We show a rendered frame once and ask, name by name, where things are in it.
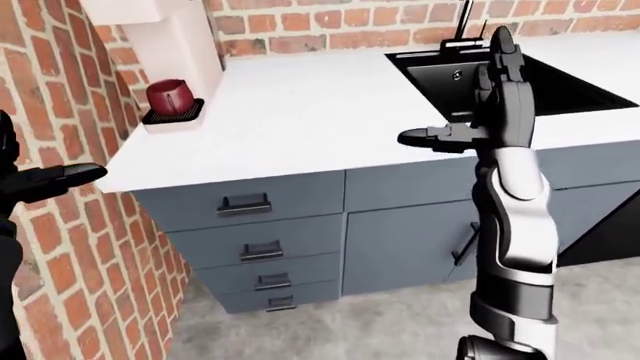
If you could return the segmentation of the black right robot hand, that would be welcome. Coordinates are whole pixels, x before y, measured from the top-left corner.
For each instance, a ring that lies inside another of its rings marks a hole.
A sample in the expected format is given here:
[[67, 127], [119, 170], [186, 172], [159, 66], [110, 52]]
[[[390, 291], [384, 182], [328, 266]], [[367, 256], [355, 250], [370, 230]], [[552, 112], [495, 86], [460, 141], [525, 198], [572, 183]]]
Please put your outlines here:
[[470, 73], [471, 121], [402, 131], [404, 146], [462, 153], [468, 149], [495, 150], [531, 146], [535, 126], [533, 90], [523, 77], [521, 49], [506, 26], [493, 33], [489, 59]]

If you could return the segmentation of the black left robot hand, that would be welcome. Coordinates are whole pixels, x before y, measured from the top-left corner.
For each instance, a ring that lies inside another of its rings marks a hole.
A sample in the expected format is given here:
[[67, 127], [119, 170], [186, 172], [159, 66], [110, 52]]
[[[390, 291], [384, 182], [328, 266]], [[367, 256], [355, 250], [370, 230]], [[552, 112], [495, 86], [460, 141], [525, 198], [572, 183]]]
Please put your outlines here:
[[95, 163], [56, 165], [18, 170], [20, 146], [11, 117], [0, 110], [0, 208], [9, 212], [17, 203], [36, 203], [66, 194], [70, 188], [89, 184], [107, 175]]

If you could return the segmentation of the dark red mug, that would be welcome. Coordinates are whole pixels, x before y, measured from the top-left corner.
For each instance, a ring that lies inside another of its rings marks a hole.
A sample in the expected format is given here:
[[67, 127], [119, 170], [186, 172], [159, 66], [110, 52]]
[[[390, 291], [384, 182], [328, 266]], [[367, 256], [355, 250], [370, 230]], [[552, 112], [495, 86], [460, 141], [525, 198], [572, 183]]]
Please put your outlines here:
[[194, 95], [185, 80], [167, 79], [150, 84], [146, 89], [149, 106], [156, 113], [184, 113], [194, 103]]

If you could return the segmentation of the white coffee machine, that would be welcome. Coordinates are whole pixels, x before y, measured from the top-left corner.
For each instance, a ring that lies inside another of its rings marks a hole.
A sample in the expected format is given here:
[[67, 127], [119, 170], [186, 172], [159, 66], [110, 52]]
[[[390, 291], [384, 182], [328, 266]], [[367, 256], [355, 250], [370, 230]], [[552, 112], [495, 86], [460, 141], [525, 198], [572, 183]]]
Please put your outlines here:
[[223, 77], [202, 0], [79, 0], [95, 26], [123, 29], [150, 82], [185, 80], [213, 100]]

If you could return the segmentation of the black kitchen sink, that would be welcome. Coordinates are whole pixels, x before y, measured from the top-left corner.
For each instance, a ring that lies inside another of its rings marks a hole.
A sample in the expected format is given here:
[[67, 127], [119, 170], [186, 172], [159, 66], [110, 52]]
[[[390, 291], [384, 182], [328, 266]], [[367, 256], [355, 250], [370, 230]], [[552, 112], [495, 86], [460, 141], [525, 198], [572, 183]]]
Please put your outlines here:
[[522, 56], [523, 65], [501, 65], [487, 48], [389, 53], [387, 59], [448, 122], [471, 122], [480, 97], [491, 92], [524, 95], [536, 116], [619, 110], [640, 105], [614, 92]]

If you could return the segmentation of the black sink faucet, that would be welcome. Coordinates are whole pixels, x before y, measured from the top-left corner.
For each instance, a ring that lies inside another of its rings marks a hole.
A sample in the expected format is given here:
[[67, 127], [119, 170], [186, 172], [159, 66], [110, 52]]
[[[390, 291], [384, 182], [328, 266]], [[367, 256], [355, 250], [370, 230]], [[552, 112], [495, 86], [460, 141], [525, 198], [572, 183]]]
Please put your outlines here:
[[460, 11], [459, 20], [456, 26], [454, 37], [440, 42], [439, 52], [444, 54], [461, 53], [463, 50], [477, 50], [484, 47], [484, 32], [488, 20], [484, 23], [475, 37], [465, 37], [465, 31], [475, 0], [464, 0]]

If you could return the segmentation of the black drip tray grate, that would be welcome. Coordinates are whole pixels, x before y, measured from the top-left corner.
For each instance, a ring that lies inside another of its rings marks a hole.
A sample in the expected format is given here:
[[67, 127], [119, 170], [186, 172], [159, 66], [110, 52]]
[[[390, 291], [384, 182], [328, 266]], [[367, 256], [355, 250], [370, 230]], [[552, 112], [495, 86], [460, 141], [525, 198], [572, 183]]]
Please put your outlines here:
[[185, 111], [184, 113], [177, 113], [172, 115], [162, 115], [150, 109], [142, 117], [141, 123], [143, 125], [167, 125], [174, 123], [191, 122], [200, 116], [200, 113], [204, 108], [204, 104], [205, 101], [202, 98], [195, 98], [194, 103], [189, 110]]

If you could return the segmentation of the grey cabinet door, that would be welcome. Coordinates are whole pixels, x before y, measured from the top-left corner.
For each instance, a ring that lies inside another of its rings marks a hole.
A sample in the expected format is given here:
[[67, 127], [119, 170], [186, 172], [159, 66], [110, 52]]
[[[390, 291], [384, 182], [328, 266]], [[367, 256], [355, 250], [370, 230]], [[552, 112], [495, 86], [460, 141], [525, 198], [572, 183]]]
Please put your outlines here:
[[343, 294], [439, 284], [474, 233], [469, 200], [348, 215]]

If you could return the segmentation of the grey drawer cabinet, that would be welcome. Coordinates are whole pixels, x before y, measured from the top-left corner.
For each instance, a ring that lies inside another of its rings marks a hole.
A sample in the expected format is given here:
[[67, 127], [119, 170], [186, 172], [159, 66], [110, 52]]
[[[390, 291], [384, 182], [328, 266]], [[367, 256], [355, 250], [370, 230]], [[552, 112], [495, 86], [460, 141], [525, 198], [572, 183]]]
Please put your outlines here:
[[[340, 295], [345, 174], [341, 171], [135, 191], [136, 200], [229, 314]], [[268, 194], [272, 211], [220, 217], [225, 196]], [[241, 262], [245, 244], [279, 240], [284, 256]], [[255, 291], [259, 275], [287, 272], [290, 287]]]

